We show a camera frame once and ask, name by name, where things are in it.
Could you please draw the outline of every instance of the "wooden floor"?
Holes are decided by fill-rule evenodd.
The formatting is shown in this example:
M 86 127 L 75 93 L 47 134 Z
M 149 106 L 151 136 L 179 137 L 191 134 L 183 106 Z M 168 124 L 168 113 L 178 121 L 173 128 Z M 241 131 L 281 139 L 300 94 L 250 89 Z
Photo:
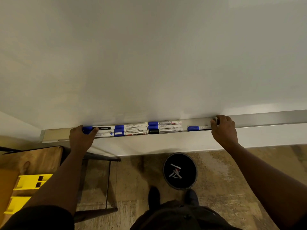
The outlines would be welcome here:
M 249 151 L 275 168 L 307 185 L 307 145 L 253 148 Z M 231 225 L 242 229 L 277 229 L 252 193 L 233 159 L 225 151 L 189 153 L 197 164 L 193 187 L 200 205 L 218 212 Z M 182 200 L 183 191 L 172 189 L 162 175 L 168 154 L 133 156 L 112 162 L 109 198 L 118 212 L 87 220 L 75 229 L 129 229 L 147 209 L 150 185 L 158 187 L 161 203 Z M 108 162 L 89 161 L 78 210 L 105 207 Z

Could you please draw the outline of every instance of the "hand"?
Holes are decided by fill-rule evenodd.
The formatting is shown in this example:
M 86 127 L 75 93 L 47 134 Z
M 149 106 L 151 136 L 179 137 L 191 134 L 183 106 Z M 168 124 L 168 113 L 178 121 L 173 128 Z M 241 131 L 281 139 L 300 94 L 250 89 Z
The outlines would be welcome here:
M 220 124 L 217 126 L 215 120 L 211 120 L 211 133 L 213 138 L 223 147 L 232 143 L 238 143 L 236 123 L 229 116 L 217 115 Z
M 72 151 L 81 151 L 86 153 L 94 141 L 98 128 L 94 128 L 90 134 L 86 135 L 82 132 L 82 127 L 83 125 L 80 125 L 70 130 L 70 148 Z

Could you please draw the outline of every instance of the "button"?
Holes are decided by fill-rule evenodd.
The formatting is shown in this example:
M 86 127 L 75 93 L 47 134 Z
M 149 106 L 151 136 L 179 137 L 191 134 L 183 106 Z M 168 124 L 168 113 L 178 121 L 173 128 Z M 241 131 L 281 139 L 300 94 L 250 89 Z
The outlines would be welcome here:
M 189 220 L 189 219 L 191 219 L 191 215 L 189 215 L 189 214 L 187 214 L 187 215 L 185 215 L 185 216 L 183 216 L 183 218 L 185 218 L 186 220 Z

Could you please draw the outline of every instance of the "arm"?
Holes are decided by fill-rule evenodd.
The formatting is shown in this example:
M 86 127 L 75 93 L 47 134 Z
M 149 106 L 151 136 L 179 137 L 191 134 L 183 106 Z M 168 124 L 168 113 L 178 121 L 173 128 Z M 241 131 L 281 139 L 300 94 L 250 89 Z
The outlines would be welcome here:
M 218 115 L 211 120 L 214 139 L 232 156 L 267 213 L 280 229 L 290 228 L 307 213 L 307 186 L 254 156 L 239 143 L 235 122 Z
M 80 184 L 82 159 L 92 145 L 98 128 L 89 135 L 82 132 L 82 125 L 70 131 L 71 153 L 55 174 L 33 195 L 23 208 L 38 205 L 55 205 L 75 214 Z

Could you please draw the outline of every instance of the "trash can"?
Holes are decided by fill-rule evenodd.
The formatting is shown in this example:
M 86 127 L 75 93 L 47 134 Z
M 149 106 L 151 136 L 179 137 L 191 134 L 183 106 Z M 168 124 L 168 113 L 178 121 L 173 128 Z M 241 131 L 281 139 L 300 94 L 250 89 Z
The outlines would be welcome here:
M 172 188 L 189 189 L 197 180 L 196 164 L 191 157 L 184 153 L 173 153 L 164 162 L 163 176 Z

